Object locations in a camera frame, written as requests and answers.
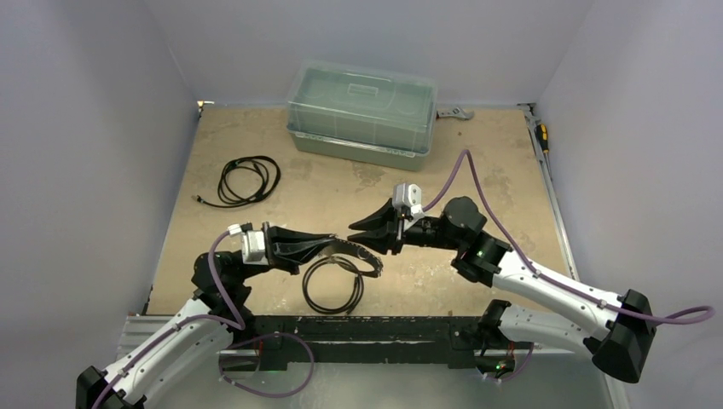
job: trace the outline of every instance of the white wall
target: white wall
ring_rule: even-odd
[[[598,0],[540,99],[580,276],[723,311],[723,3]],[[723,324],[662,327],[634,408],[723,402]]]
[[[5,1],[0,38],[0,399],[73,407],[143,305],[197,107],[142,0]]]
[[[303,58],[435,78],[440,101],[536,101],[592,0],[147,0],[198,99],[279,104]]]

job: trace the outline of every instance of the plastic storage box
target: plastic storage box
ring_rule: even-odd
[[[419,170],[436,98],[427,78],[307,61],[289,95],[288,129],[300,151]]]

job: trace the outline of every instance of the black cable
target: black cable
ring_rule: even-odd
[[[269,168],[266,167],[266,162],[272,164],[276,168],[276,175],[274,181],[269,185],[270,175]],[[258,187],[257,191],[251,196],[243,197],[234,192],[234,189],[228,185],[228,175],[237,169],[250,170],[251,172],[261,177],[261,186]],[[279,165],[272,158],[268,156],[247,156],[245,158],[238,158],[226,163],[221,171],[221,179],[218,181],[217,195],[223,204],[215,204],[207,202],[200,196],[194,196],[194,199],[202,205],[208,205],[211,207],[217,207],[219,209],[232,209],[235,207],[242,207],[250,205],[252,203],[258,203],[266,199],[279,184],[281,179],[281,169]]]
[[[319,269],[319,267],[326,266],[327,264],[337,264],[344,270],[356,275],[354,278],[354,287],[351,290],[349,300],[339,308],[322,307],[314,302],[309,296],[309,280],[311,279],[311,274]],[[364,279],[362,278],[362,272],[354,265],[353,262],[340,256],[329,256],[318,260],[312,264],[308,270],[306,270],[306,273],[304,273],[304,279],[301,282],[301,290],[304,292],[304,300],[306,300],[306,303],[309,304],[311,309],[319,314],[351,314],[351,312],[354,311],[354,308],[356,308],[362,300],[362,295],[364,294]]]

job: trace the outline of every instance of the container lid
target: container lid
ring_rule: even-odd
[[[428,78],[309,60],[289,94],[289,130],[428,152],[436,97]],[[294,121],[292,115],[303,118]],[[326,132],[305,129],[312,120],[333,125]],[[417,141],[398,143],[397,137]]]

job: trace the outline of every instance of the beige work surface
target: beige work surface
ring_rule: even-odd
[[[286,111],[268,108],[211,108],[203,113],[183,177],[153,285],[149,314],[174,314],[194,291],[195,258],[230,224],[268,221],[309,233],[352,233],[347,226],[377,210],[397,183],[410,181],[430,201],[447,180],[460,151],[470,149],[483,190],[495,214],[528,256],[559,272],[566,271],[554,219],[523,114],[517,110],[476,110],[473,120],[438,120],[434,141],[420,172],[330,158],[296,150],[286,131]],[[267,155],[281,167],[281,182],[260,204],[219,210],[195,202],[195,194],[217,202],[221,169],[233,158]],[[239,192],[258,186],[251,172],[230,178]],[[447,200],[469,196],[482,208],[471,173],[463,164],[447,196],[431,211],[438,215]],[[485,230],[503,238],[488,221]],[[228,250],[230,240],[220,250]],[[452,251],[405,246],[397,256],[382,256],[384,272],[365,279],[354,315],[480,315],[492,298],[527,306],[520,296],[473,284],[449,263]],[[271,271],[249,279],[246,306],[254,314],[308,314],[302,274]],[[338,307],[349,297],[354,276],[336,266],[318,270],[309,292],[319,304]]]

